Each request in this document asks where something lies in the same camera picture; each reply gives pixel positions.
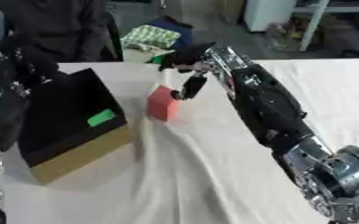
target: green rectangle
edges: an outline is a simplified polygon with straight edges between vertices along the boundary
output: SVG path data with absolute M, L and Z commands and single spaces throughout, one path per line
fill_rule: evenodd
M 116 117 L 116 114 L 109 108 L 103 110 L 101 113 L 92 116 L 88 119 L 88 124 L 90 127 L 98 126 L 101 123 L 105 123 L 108 120 L 111 120 Z

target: white tablecloth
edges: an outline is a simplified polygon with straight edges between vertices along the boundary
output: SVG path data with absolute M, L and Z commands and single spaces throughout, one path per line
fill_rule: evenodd
M 260 61 L 301 101 L 308 123 L 332 149 L 359 146 L 359 60 Z M 48 186 L 18 154 L 4 158 L 10 224 L 327 223 L 257 143 L 215 78 L 169 122 L 145 115 L 157 85 L 187 77 L 153 65 L 92 67 L 119 100 L 134 130 L 129 144 Z

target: black box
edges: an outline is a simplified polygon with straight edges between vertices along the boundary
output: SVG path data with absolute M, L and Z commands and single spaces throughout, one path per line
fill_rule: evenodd
M 92 69 L 38 86 L 30 100 L 18 144 L 40 183 L 130 142 L 123 110 Z M 88 119 L 105 109 L 116 116 L 90 127 Z

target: green cloth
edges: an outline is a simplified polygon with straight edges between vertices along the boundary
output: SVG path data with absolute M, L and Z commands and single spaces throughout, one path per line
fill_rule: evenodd
M 143 51 L 168 49 L 181 36 L 179 32 L 168 31 L 151 25 L 142 25 L 121 38 L 123 48 Z
M 101 123 L 105 123 L 108 120 L 111 120 L 115 117 L 116 117 L 116 114 L 114 114 L 114 112 L 111 109 L 107 108 L 107 109 L 103 110 L 101 113 L 89 118 L 88 124 L 90 127 L 95 127 L 95 126 L 98 126 Z

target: red cube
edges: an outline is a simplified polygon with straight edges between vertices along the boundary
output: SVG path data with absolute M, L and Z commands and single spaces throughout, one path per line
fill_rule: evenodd
M 178 101 L 172 98 L 172 89 L 159 86 L 148 97 L 148 114 L 162 121 L 171 119 L 178 106 Z

